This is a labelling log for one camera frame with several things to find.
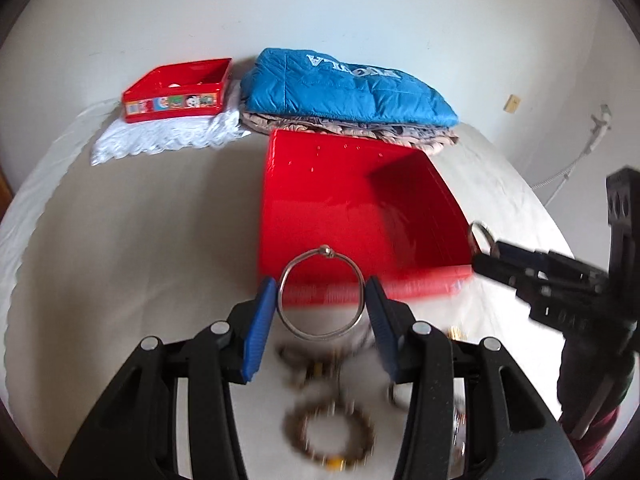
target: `red tray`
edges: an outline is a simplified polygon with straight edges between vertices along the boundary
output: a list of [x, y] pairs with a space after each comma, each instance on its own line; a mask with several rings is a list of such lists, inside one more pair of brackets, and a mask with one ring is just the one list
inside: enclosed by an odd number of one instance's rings
[[[420, 151], [378, 140], [277, 130], [264, 174], [258, 270], [278, 279], [322, 244], [375, 274], [396, 299], [453, 294], [471, 276], [460, 206]], [[296, 266], [286, 305], [356, 302], [353, 271], [320, 256]]]
[[159, 66], [122, 94], [127, 123], [222, 111], [231, 58]]

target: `red plastic bin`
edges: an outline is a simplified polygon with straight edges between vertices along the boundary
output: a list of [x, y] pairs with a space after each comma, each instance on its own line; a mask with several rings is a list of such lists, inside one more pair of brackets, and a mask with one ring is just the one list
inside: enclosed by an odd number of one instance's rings
[[222, 111], [231, 58], [159, 66], [122, 94], [127, 123]]
[[[453, 294], [471, 276], [467, 225], [428, 157], [378, 140], [277, 130], [264, 174], [258, 271], [278, 279], [322, 244], [377, 275], [396, 299]], [[316, 256], [287, 280], [285, 306], [357, 301], [353, 271]]]

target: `blue jacket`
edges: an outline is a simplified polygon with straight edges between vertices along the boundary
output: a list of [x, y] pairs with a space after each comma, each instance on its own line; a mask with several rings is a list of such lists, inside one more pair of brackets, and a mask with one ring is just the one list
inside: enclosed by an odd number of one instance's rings
[[455, 126], [458, 116], [430, 86], [399, 70], [341, 63], [313, 50], [266, 48], [242, 79], [250, 112], [359, 123]]

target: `wall outlet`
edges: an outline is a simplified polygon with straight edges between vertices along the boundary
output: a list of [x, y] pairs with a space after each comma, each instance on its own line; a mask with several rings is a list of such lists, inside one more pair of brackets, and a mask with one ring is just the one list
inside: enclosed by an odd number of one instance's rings
[[518, 109], [518, 106], [520, 106], [520, 101], [522, 101], [522, 99], [517, 95], [511, 94], [509, 99], [507, 99], [507, 104], [504, 105], [504, 111], [508, 114], [514, 114]]

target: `white tablecloth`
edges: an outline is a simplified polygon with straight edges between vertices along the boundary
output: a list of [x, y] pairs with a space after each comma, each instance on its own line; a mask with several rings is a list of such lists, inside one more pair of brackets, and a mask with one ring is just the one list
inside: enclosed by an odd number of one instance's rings
[[[78, 153], [113, 118], [112, 108], [113, 103], [105, 104], [85, 113], [56, 142], [0, 227], [5, 249], [0, 315], [6, 314], [12, 280], [23, 262], [6, 334], [9, 407], [28, 442], [53, 469], [142, 337], [189, 338], [255, 293], [267, 137], [251, 135], [220, 150], [139, 155], [92, 168], [90, 146]], [[456, 131], [460, 144], [432, 160], [467, 219], [484, 221], [498, 238], [570, 254], [508, 162], [473, 128], [463, 124]], [[562, 337], [530, 322], [527, 307], [512, 290], [473, 278], [453, 298], [410, 305], [417, 318], [435, 326], [462, 327], [472, 342], [488, 335], [501, 339], [559, 415]], [[314, 311], [313, 318], [334, 328], [351, 314], [329, 308]], [[310, 322], [309, 314], [294, 315], [297, 322]], [[251, 384], [232, 387], [250, 478], [330, 475], [293, 453], [282, 435], [285, 413], [308, 395], [287, 388], [288, 370], [274, 355], [274, 344], [289, 337], [276, 320], [260, 372]], [[350, 478], [390, 478], [404, 415], [385, 402], [387, 379], [375, 353], [349, 362], [343, 378], [377, 433], [373, 456]], [[6, 400], [7, 391], [0, 393]], [[179, 424], [178, 436], [185, 432]]]

